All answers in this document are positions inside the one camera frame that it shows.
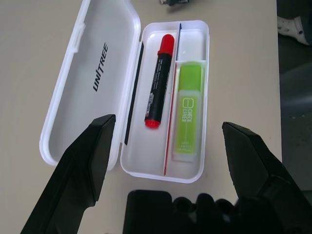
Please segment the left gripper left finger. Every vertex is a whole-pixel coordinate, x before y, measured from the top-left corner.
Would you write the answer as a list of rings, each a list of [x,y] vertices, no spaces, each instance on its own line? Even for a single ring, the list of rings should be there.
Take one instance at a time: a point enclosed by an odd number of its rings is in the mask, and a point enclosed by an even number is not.
[[[65,150],[23,234],[76,234],[86,209],[99,200],[116,116],[94,119]]]

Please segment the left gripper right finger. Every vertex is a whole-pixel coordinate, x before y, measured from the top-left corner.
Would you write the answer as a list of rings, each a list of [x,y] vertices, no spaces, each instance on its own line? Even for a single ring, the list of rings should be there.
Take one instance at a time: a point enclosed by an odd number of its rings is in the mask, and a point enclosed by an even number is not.
[[[244,232],[310,234],[312,206],[263,139],[231,122],[224,122],[222,131]]]

